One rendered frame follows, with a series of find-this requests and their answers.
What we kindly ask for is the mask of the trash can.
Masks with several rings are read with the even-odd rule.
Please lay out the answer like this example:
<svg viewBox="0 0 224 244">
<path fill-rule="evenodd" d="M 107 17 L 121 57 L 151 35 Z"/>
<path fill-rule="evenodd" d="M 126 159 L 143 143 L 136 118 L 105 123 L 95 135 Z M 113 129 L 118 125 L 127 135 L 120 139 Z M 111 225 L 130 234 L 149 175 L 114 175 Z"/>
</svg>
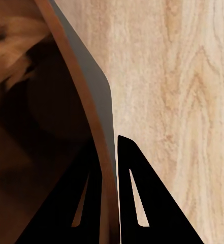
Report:
<svg viewBox="0 0 224 244">
<path fill-rule="evenodd" d="M 102 171 L 99 244 L 121 244 L 108 79 L 54 0 L 0 0 L 0 244 L 16 242 L 91 138 Z"/>
</svg>

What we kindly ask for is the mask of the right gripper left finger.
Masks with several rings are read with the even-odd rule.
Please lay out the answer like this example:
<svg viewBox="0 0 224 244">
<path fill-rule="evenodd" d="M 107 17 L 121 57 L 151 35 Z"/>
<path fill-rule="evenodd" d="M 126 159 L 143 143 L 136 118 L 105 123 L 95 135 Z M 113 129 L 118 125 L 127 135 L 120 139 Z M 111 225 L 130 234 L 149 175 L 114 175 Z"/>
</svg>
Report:
<svg viewBox="0 0 224 244">
<path fill-rule="evenodd" d="M 71 227 L 87 177 L 80 224 Z M 101 203 L 102 171 L 91 138 L 14 244 L 99 244 Z"/>
</svg>

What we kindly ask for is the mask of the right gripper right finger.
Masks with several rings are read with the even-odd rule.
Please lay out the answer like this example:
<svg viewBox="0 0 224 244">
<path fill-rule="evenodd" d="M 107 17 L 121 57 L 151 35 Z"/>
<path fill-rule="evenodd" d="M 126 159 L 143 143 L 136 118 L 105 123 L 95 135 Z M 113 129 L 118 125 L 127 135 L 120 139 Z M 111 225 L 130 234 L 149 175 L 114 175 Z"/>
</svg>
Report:
<svg viewBox="0 0 224 244">
<path fill-rule="evenodd" d="M 136 142 L 117 138 L 121 244 L 204 244 Z M 132 171 L 149 227 L 138 224 Z"/>
</svg>

